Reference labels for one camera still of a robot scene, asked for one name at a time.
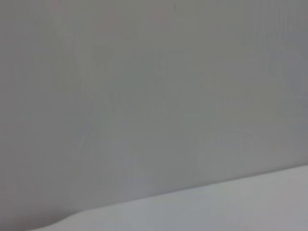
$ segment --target white desk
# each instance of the white desk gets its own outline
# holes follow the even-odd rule
[[[308,167],[71,216],[36,231],[307,231]]]

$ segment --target white wall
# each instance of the white wall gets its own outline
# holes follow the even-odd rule
[[[0,2],[0,229],[308,162],[300,0]]]

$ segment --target white surface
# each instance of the white surface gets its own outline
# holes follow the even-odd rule
[[[0,230],[308,163],[307,0],[0,0]]]
[[[308,167],[86,211],[36,231],[307,231]]]

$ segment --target white table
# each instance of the white table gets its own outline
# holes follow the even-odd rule
[[[307,231],[308,167],[73,215],[36,231]]]

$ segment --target gray wall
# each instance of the gray wall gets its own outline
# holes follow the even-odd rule
[[[2,0],[0,230],[308,163],[300,0]]]

